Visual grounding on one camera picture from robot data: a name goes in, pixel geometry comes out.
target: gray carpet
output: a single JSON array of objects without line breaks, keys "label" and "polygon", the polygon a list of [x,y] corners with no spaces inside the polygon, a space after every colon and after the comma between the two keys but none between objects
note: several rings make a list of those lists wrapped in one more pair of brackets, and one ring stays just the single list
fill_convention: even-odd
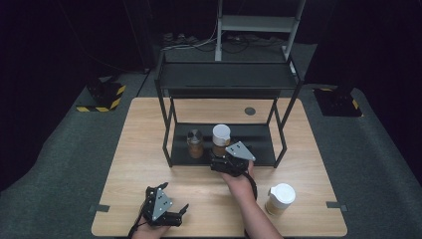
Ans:
[{"label": "gray carpet", "polygon": [[[304,75],[315,45],[295,44],[293,56]],[[168,51],[169,59],[213,60],[212,52]],[[280,47],[223,53],[224,61],[278,61]],[[44,143],[35,166],[1,193],[0,238],[96,238],[91,233],[130,101],[155,97],[154,71],[123,74],[126,85],[117,109],[78,113],[75,107]],[[332,187],[348,228],[344,238],[422,238],[422,189],[359,90],[352,96],[364,117],[323,117],[304,86],[303,102]],[[75,105],[85,100],[86,92]]]}]

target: dark background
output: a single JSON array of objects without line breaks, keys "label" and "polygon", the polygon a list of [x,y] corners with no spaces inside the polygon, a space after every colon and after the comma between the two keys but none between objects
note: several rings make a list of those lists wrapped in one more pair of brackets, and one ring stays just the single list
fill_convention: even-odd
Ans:
[{"label": "dark background", "polygon": [[[224,9],[294,16],[296,6],[233,0]],[[216,10],[216,0],[1,1],[1,190],[32,167],[89,79],[153,68],[156,35],[208,39]],[[353,82],[419,182],[421,12],[418,0],[309,0],[296,38],[318,44],[306,83]]]}]

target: white shelf unit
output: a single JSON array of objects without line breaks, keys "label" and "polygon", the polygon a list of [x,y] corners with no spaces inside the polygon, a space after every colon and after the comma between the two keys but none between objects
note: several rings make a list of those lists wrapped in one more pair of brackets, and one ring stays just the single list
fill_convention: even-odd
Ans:
[{"label": "white shelf unit", "polygon": [[266,17],[223,15],[223,0],[219,0],[215,61],[221,61],[222,59],[221,36],[223,31],[290,33],[287,45],[282,48],[284,57],[287,60],[290,55],[306,3],[306,0],[299,1],[300,3],[295,17]]}]

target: cylindrical container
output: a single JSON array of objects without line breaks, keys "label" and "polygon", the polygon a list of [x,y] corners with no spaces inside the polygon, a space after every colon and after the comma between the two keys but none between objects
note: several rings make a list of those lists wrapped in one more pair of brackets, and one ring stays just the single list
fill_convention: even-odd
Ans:
[{"label": "cylindrical container", "polygon": [[265,208],[271,215],[281,215],[296,199],[295,190],[285,183],[272,187],[269,196]]},{"label": "cylindrical container", "polygon": [[212,129],[212,152],[216,156],[226,155],[226,146],[230,144],[230,128],[225,124],[217,124]]},{"label": "cylindrical container", "polygon": [[204,153],[202,132],[199,129],[192,129],[187,134],[187,145],[189,155],[193,158],[200,158]]}]

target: shelf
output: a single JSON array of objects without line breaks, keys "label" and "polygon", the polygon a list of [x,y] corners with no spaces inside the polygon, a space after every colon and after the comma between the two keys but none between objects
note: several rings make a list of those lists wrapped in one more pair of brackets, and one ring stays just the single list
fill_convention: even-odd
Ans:
[{"label": "shelf", "polygon": [[292,32],[293,17],[223,15],[221,29],[226,31]]},{"label": "shelf", "polygon": [[174,63],[162,66],[160,87],[174,98],[276,98],[297,87],[285,63]]},{"label": "shelf", "polygon": [[[174,130],[171,160],[174,165],[210,165],[209,151],[212,147],[213,124],[207,123],[177,123]],[[257,166],[274,166],[273,142],[267,124],[229,124],[233,140],[242,141],[257,158]],[[204,136],[204,154],[201,158],[192,158],[187,149],[186,136],[191,130],[197,128]]]}]

